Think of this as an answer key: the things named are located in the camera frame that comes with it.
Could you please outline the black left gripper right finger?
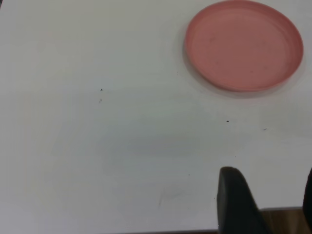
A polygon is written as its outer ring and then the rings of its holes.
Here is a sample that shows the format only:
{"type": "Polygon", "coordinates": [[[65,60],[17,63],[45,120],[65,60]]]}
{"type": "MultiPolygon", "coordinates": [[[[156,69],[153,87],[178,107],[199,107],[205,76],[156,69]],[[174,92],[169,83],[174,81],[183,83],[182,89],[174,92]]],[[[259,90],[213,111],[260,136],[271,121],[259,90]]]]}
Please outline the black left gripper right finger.
{"type": "Polygon", "coordinates": [[[307,223],[312,224],[312,169],[308,175],[302,208],[307,223]]]}

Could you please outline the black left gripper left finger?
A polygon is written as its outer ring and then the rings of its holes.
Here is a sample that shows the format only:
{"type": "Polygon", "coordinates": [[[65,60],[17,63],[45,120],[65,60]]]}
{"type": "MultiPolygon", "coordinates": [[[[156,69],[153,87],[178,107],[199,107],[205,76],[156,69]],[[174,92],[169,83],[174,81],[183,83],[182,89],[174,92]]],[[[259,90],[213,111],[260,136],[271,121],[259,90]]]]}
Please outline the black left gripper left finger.
{"type": "Polygon", "coordinates": [[[270,234],[243,174],[233,167],[219,171],[217,220],[220,234],[270,234]]]}

